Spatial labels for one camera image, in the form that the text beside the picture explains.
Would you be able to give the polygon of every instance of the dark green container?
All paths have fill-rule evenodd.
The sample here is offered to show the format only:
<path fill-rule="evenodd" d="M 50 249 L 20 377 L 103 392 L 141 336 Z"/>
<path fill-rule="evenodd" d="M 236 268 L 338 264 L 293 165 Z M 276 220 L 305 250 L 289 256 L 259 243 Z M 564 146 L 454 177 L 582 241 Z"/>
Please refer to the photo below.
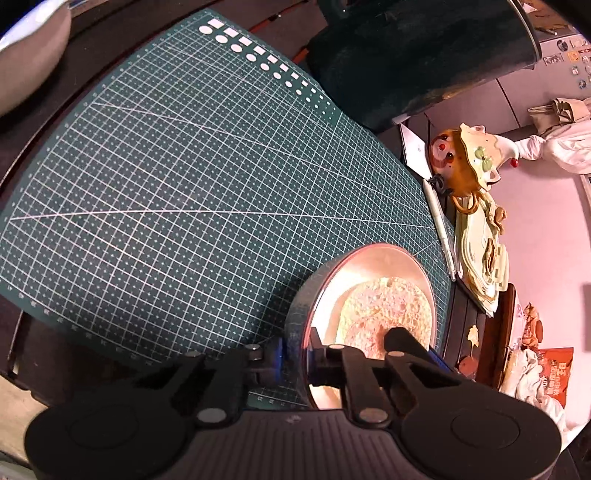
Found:
<path fill-rule="evenodd" d="M 324 0 L 320 8 L 329 26 L 310 41 L 310 71 L 374 131 L 541 59 L 517 0 Z"/>

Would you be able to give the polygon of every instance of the stack of plates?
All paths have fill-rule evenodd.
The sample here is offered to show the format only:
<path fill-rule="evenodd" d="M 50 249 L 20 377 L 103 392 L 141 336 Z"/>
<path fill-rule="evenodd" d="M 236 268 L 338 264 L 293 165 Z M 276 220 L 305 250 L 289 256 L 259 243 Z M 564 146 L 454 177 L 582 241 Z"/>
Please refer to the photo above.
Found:
<path fill-rule="evenodd" d="M 499 292 L 509 284 L 509 256 L 499 241 L 498 229 L 486 217 L 486 203 L 472 215 L 457 214 L 456 254 L 459 275 L 470 287 L 487 314 L 492 316 Z"/>

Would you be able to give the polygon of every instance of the teapot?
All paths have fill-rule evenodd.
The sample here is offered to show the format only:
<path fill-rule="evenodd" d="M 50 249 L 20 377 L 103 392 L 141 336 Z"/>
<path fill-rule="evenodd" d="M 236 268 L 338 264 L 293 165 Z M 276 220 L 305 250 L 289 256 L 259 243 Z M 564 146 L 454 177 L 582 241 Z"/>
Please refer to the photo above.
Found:
<path fill-rule="evenodd" d="M 508 138 L 488 134 L 483 125 L 448 129 L 436 136 L 428 150 L 429 166 L 443 180 L 444 188 L 460 213 L 470 215 L 478 210 L 479 199 L 501 179 L 498 168 L 507 160 L 519 158 L 517 145 Z M 459 199 L 471 198 L 464 207 Z"/>

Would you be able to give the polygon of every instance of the pink wall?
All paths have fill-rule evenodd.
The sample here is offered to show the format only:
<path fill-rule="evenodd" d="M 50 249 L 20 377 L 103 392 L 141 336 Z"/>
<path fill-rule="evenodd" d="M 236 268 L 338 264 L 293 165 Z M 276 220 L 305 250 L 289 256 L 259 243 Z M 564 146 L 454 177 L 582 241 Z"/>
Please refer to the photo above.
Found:
<path fill-rule="evenodd" d="M 591 209 L 580 179 L 551 161 L 501 168 L 491 193 L 506 208 L 509 279 L 544 324 L 543 348 L 574 347 L 567 421 L 591 418 Z"/>

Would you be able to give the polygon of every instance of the white circle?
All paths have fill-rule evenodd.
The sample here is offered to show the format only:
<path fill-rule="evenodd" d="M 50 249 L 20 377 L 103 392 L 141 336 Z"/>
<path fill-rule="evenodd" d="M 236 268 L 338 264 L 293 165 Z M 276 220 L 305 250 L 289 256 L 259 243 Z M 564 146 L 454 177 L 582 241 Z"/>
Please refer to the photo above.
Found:
<path fill-rule="evenodd" d="M 226 412 L 221 408 L 206 408 L 197 414 L 197 419 L 203 423 L 220 423 L 226 420 Z"/>

